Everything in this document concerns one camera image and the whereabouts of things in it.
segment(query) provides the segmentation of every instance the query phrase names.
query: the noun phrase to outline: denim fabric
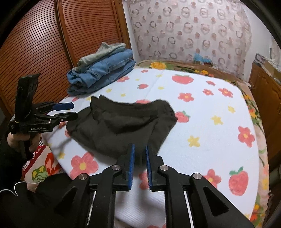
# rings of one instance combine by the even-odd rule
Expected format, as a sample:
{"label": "denim fabric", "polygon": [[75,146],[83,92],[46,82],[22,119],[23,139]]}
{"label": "denim fabric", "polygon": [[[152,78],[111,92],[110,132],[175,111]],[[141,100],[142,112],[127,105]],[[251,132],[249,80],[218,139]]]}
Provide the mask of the denim fabric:
{"label": "denim fabric", "polygon": [[70,84],[82,85],[90,88],[96,81],[100,80],[104,75],[124,66],[133,57],[131,49],[116,53],[101,61],[91,65],[85,73],[77,73],[70,70],[67,73],[67,79]]}
{"label": "denim fabric", "polygon": [[124,51],[126,49],[126,44],[117,43],[117,44],[107,44],[102,42],[101,46],[96,53],[90,54],[79,59],[77,66],[73,68],[74,71],[78,73],[84,73],[86,68],[93,64],[94,62],[100,60],[104,56],[113,55],[117,52]]}
{"label": "denim fabric", "polygon": [[94,84],[92,84],[91,87],[85,87],[83,84],[73,84],[68,89],[68,94],[70,96],[77,96],[77,95],[83,95],[83,94],[90,94],[93,92],[96,92],[103,87],[113,83],[114,81],[118,80],[119,78],[125,76],[130,71],[133,70],[135,66],[135,61],[129,60],[124,66],[110,72],[109,74],[103,76],[101,79],[96,81]]}

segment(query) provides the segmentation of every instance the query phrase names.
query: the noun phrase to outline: light green folded garment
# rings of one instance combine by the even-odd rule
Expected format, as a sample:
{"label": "light green folded garment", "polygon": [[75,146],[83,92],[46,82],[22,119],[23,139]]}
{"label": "light green folded garment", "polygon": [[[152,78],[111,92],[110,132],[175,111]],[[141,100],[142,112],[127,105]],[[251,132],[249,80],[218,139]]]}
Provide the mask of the light green folded garment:
{"label": "light green folded garment", "polygon": [[114,50],[120,47],[126,48],[126,44],[116,43],[116,44],[108,45],[107,43],[102,42],[101,46],[99,47],[96,53],[84,56],[81,59],[79,59],[77,66],[74,67],[73,70],[76,72],[82,72],[85,69],[85,67],[91,65],[95,61],[108,55],[109,53],[113,52]]}

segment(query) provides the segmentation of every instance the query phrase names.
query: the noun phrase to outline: finger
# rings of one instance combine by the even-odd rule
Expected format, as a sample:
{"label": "finger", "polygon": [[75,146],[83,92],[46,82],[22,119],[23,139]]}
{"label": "finger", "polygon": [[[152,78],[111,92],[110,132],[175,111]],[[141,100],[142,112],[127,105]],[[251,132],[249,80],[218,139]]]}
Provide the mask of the finger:
{"label": "finger", "polygon": [[34,138],[30,140],[31,141],[29,147],[30,152],[34,152],[37,149],[40,139],[41,139],[41,134],[37,134],[34,136]]}
{"label": "finger", "polygon": [[11,135],[11,139],[14,141],[27,141],[30,139],[30,135],[23,134],[23,133],[16,133]]}

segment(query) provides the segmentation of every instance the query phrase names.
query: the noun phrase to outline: black sleeve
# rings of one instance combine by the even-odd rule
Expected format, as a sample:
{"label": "black sleeve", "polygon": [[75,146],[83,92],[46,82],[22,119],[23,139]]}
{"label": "black sleeve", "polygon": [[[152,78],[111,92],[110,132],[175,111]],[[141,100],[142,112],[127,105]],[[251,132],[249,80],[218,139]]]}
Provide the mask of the black sleeve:
{"label": "black sleeve", "polygon": [[22,167],[27,162],[21,153],[15,151],[8,145],[8,132],[3,136],[0,142],[0,190],[12,189],[15,182],[18,182],[22,176]]}

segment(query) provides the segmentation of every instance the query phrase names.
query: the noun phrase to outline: person's arm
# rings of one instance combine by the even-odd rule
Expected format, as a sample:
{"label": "person's arm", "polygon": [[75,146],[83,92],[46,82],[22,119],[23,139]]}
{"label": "person's arm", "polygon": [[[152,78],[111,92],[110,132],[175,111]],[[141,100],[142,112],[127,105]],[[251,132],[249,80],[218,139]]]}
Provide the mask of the person's arm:
{"label": "person's arm", "polygon": [[[32,158],[32,153],[28,153],[26,159],[19,151],[19,141],[29,140],[29,135],[6,133],[0,142],[0,190],[11,189],[15,182],[22,176],[23,165]],[[36,150],[40,140],[37,135],[31,140],[30,151]]]}

